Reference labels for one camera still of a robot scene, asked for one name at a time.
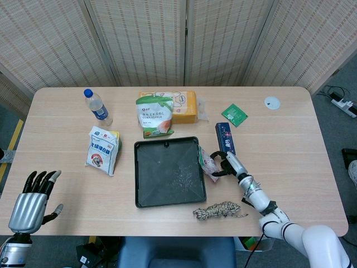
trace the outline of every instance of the yellow package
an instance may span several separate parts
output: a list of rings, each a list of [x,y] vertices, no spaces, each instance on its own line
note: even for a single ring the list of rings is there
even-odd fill
[[[172,124],[197,122],[197,100],[194,91],[140,92],[144,96],[170,97],[173,100]]]

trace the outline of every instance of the robotic hand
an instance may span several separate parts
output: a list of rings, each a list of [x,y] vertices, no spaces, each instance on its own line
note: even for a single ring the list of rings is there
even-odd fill
[[[38,174],[34,171],[27,178],[22,193],[16,200],[9,222],[14,232],[0,248],[1,267],[24,267],[27,254],[32,246],[30,234],[40,229],[41,225],[55,219],[62,211],[63,205],[57,206],[50,215],[45,214],[46,204],[61,170],[46,171]]]
[[[244,190],[242,202],[251,205],[263,216],[259,220],[259,226],[266,237],[285,240],[308,258],[312,268],[353,268],[340,240],[330,227],[312,226],[304,229],[291,222],[276,202],[267,197],[260,188],[260,183],[248,174],[235,155],[218,151],[214,152],[211,158],[216,156],[222,159],[223,171],[212,175],[233,174],[237,177],[239,186]]]

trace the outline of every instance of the white round object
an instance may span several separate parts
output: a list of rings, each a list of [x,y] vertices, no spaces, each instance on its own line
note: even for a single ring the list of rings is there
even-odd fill
[[[271,110],[277,110],[280,108],[280,100],[277,97],[267,97],[264,100],[265,105]]]

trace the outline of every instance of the plastic tray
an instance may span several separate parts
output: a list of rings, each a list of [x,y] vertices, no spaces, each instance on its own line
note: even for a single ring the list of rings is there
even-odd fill
[[[136,206],[144,208],[205,201],[198,146],[196,137],[136,142]]]

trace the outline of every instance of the bottle label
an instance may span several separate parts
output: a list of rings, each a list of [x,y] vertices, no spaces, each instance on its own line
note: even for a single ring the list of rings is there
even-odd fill
[[[92,112],[94,113],[95,117],[99,120],[104,120],[108,117],[108,111],[104,105],[101,107],[101,109]]]

